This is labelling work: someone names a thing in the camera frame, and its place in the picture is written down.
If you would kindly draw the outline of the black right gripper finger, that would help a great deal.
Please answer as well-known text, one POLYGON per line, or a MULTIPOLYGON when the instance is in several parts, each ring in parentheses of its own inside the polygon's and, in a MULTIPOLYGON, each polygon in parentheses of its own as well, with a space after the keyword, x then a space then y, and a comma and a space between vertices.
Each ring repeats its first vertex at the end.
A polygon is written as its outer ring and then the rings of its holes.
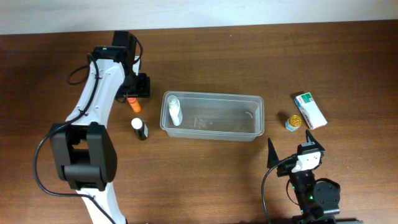
POLYGON ((268 143, 268 158, 267 158, 267 168, 271 169, 279 163, 279 158, 277 156, 275 147, 270 138, 267 140, 268 143))
POLYGON ((321 144, 313 137, 313 135, 311 134, 309 129, 307 129, 305 131, 305 134, 306 134, 307 142, 313 142, 317 148, 322 148, 321 144))

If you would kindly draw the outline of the orange effervescent tablet tube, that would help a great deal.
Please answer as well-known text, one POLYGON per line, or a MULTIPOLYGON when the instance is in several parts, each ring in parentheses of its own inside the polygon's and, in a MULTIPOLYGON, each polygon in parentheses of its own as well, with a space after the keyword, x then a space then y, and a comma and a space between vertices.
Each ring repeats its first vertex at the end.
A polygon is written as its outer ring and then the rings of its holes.
POLYGON ((135 113, 139 113, 141 111, 141 106, 137 98, 127 98, 127 102, 135 113))

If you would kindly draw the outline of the white medicine box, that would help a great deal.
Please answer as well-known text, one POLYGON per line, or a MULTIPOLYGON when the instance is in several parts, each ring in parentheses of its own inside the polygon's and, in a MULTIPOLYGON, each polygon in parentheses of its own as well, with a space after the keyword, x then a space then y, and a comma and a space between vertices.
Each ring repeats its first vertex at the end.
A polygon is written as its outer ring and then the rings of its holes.
POLYGON ((310 92, 296 96, 294 101, 310 129, 317 129, 328 123, 310 92))

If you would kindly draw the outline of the dark bottle with white cap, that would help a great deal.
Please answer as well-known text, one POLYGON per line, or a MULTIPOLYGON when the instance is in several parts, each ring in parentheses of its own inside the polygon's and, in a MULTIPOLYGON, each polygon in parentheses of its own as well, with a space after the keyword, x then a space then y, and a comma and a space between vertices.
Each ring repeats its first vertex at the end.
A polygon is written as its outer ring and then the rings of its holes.
POLYGON ((148 138, 149 130, 143 120, 141 120, 140 118, 134 118, 131 121, 131 126, 134 129, 134 134, 139 140, 145 141, 148 138))

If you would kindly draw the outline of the white bottle with clear cap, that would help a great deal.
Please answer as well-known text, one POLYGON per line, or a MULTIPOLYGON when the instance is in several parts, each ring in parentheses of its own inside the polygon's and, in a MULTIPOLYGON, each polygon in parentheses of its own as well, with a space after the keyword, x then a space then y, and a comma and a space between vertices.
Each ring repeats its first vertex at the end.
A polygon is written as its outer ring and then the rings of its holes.
POLYGON ((169 115, 175 126, 179 126, 182 123, 183 115, 180 107, 180 102, 175 95, 171 95, 167 98, 169 105, 169 115))

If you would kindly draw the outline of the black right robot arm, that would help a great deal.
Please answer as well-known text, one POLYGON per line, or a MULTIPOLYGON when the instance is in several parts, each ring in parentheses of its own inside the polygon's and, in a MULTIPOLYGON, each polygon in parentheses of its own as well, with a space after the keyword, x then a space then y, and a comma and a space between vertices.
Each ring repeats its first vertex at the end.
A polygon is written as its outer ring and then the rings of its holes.
POLYGON ((336 223, 335 216, 340 213, 340 191, 337 182, 327 178, 316 179, 313 171, 321 166, 324 147, 313 137, 309 130, 305 131, 306 143, 297 147, 297 152, 280 160, 270 139, 268 142, 268 158, 265 176, 262 180, 262 206, 270 223, 265 201, 265 181, 268 175, 277 171, 278 177, 289 177, 288 184, 292 186, 297 198, 301 214, 292 218, 293 223, 336 223))

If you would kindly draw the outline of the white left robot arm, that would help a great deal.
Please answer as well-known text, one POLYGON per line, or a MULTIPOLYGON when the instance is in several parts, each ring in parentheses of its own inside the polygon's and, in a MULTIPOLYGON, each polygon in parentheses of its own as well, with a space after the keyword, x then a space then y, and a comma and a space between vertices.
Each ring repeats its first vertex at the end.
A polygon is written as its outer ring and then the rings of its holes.
POLYGON ((59 178, 81 197, 93 223, 126 223, 114 192, 118 157, 107 124, 118 98, 150 95, 150 78, 141 73, 142 45, 128 31, 114 32, 112 44, 88 54, 83 92, 63 124, 53 124, 50 140, 59 178))

